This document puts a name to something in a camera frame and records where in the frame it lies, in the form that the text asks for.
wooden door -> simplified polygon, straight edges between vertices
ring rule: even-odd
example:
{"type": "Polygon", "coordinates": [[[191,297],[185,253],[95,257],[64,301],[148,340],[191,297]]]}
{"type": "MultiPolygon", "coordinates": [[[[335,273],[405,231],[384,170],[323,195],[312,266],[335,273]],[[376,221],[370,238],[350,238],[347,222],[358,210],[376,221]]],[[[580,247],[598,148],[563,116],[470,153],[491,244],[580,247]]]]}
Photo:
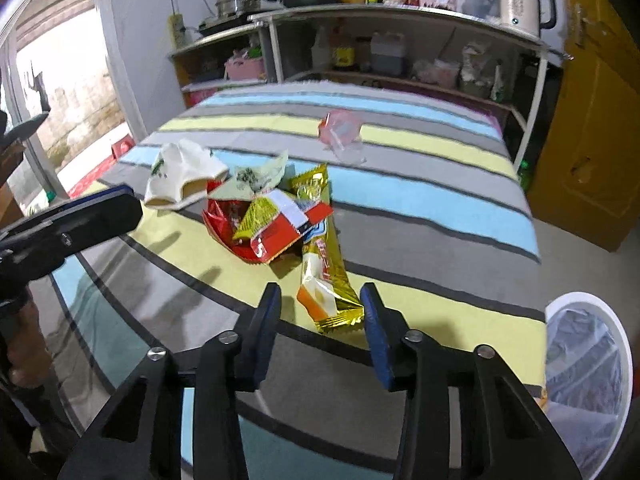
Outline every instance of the wooden door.
{"type": "Polygon", "coordinates": [[[607,0],[568,8],[574,59],[527,198],[536,218],[613,251],[640,216],[640,52],[607,0]]]}

human hand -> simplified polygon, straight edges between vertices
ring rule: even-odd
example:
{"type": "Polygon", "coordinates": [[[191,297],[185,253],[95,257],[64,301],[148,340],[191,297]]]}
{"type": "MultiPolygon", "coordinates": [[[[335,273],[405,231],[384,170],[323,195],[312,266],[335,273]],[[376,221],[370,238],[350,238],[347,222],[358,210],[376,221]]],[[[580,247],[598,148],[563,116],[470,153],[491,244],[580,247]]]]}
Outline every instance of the human hand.
{"type": "Polygon", "coordinates": [[[44,336],[40,331],[38,309],[29,300],[16,314],[18,330],[7,343],[6,356],[12,364],[9,379],[21,388],[37,388],[44,383],[51,366],[44,336]]]}

floor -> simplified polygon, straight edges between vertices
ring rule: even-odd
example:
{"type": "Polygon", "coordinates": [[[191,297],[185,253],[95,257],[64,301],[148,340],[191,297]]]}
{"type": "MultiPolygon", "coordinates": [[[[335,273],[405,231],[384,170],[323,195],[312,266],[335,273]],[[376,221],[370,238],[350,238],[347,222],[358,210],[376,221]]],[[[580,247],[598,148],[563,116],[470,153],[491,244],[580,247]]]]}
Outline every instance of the floor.
{"type": "MultiPolygon", "coordinates": [[[[105,160],[111,156],[111,145],[129,135],[129,133],[127,123],[116,126],[62,168],[62,170],[58,172],[58,178],[66,192],[70,193],[85,176],[103,164],[105,160]]],[[[48,205],[46,194],[44,191],[41,191],[27,206],[27,210],[40,210],[46,208],[48,205]]]]}
{"type": "Polygon", "coordinates": [[[640,222],[609,253],[562,229],[534,220],[542,256],[540,298],[545,303],[566,292],[589,292],[616,313],[640,359],[640,222]]]}

yellow stripe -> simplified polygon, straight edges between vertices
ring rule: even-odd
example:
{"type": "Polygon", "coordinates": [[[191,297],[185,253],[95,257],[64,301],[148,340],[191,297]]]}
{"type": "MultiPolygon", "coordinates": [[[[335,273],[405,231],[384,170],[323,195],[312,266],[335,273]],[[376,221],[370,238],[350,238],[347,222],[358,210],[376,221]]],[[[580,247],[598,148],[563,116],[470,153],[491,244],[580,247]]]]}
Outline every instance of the yellow stripe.
{"type": "MultiPolygon", "coordinates": [[[[103,189],[94,184],[91,191],[103,189]]],[[[178,269],[217,290],[257,306],[268,282],[282,288],[282,319],[316,331],[305,308],[295,300],[300,285],[300,260],[285,256],[267,265],[250,265],[209,237],[204,225],[173,212],[143,207],[143,219],[130,236],[178,269]]],[[[372,280],[349,273],[354,290],[374,282],[385,304],[399,310],[412,328],[431,335],[441,344],[472,350],[488,343],[500,353],[518,378],[526,384],[543,384],[546,328],[531,319],[483,310],[448,300],[423,290],[372,280]]],[[[366,348],[364,332],[336,336],[343,342],[366,348]]]]}
{"type": "MultiPolygon", "coordinates": [[[[160,130],[245,130],[254,128],[286,132],[308,137],[318,136],[318,119],[290,117],[286,115],[254,115],[254,116],[213,116],[213,117],[180,117],[169,121],[160,130]]],[[[516,179],[511,163],[503,156],[470,146],[458,140],[443,139],[429,134],[395,130],[364,124],[360,130],[363,140],[390,146],[404,148],[413,152],[427,155],[441,156],[455,162],[468,164],[477,168],[503,174],[516,179]]]]}

white kettle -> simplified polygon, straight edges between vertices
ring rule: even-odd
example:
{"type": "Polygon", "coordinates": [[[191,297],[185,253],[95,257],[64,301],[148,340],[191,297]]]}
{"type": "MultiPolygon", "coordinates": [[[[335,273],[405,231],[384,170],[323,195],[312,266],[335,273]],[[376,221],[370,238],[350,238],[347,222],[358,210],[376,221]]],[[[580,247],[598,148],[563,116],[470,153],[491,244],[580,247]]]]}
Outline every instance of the white kettle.
{"type": "Polygon", "coordinates": [[[520,33],[540,37],[541,28],[554,28],[558,18],[556,0],[549,0],[551,16],[540,22],[539,0],[500,0],[500,22],[520,33]]]}

